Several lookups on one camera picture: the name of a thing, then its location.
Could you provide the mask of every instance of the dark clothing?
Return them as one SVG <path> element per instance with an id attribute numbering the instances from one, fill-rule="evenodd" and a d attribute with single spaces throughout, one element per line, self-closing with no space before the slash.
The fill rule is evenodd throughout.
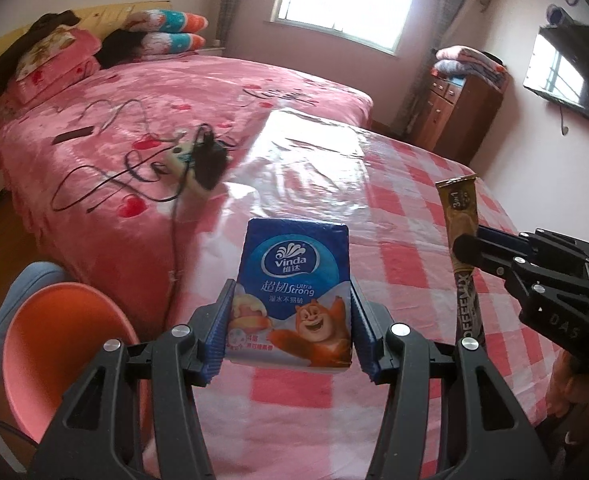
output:
<path id="1" fill-rule="evenodd" d="M 147 32 L 130 32 L 117 28 L 111 32 L 104 40 L 95 57 L 101 68 L 110 68 L 117 63 L 132 59 L 135 56 L 134 49 L 141 46 L 143 36 Z"/>

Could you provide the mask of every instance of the cartoon bear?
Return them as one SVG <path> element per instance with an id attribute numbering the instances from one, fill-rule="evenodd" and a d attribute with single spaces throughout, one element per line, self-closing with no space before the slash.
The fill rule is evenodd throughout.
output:
<path id="1" fill-rule="evenodd" d="M 296 332 L 273 330 L 268 341 L 284 352 L 309 360 L 311 367 L 349 367 L 352 348 L 343 299 L 337 296 L 330 309 L 317 300 L 297 306 Z"/>

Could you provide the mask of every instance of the screw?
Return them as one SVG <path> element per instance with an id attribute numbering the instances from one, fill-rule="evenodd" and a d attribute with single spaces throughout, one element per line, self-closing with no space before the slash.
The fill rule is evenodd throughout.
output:
<path id="1" fill-rule="evenodd" d="M 108 339 L 105 343 L 103 343 L 103 350 L 106 352 L 114 352 L 118 350 L 121 346 L 121 342 L 119 339 Z"/>
<path id="2" fill-rule="evenodd" d="M 473 351 L 473 352 L 477 348 L 479 348 L 479 342 L 472 337 L 464 337 L 461 340 L 461 344 L 463 345 L 463 348 L 465 348 L 466 350 Z"/>
<path id="3" fill-rule="evenodd" d="M 395 323 L 389 329 L 392 330 L 392 333 L 398 337 L 404 337 L 411 332 L 410 327 L 403 323 Z"/>
<path id="4" fill-rule="evenodd" d="M 174 337 L 184 337 L 190 333 L 188 325 L 177 325 L 172 328 L 171 332 Z"/>

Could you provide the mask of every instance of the tissue pack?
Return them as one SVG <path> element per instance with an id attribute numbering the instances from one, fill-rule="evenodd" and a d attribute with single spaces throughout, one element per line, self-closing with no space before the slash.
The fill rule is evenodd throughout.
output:
<path id="1" fill-rule="evenodd" d="M 338 372 L 351 363 L 347 226 L 248 222 L 226 357 L 268 367 Z"/>

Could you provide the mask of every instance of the pink wall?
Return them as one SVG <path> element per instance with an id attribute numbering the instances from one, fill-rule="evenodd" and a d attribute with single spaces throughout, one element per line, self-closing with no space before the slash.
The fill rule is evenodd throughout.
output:
<path id="1" fill-rule="evenodd" d="M 585 2 L 574 8 L 564 2 L 494 0 L 487 13 L 469 13 L 456 36 L 466 41 L 460 33 L 468 30 L 468 43 L 502 58 L 514 77 L 472 169 L 519 229 L 542 227 L 589 241 L 589 121 L 566 110 L 563 137 L 559 106 L 523 87 L 549 4 L 589 24 Z"/>
<path id="2" fill-rule="evenodd" d="M 415 0 L 398 55 L 330 34 L 271 23 L 274 0 L 241 0 L 226 56 L 311 73 L 357 88 L 374 100 L 374 119 L 390 124 L 429 45 L 437 0 Z"/>

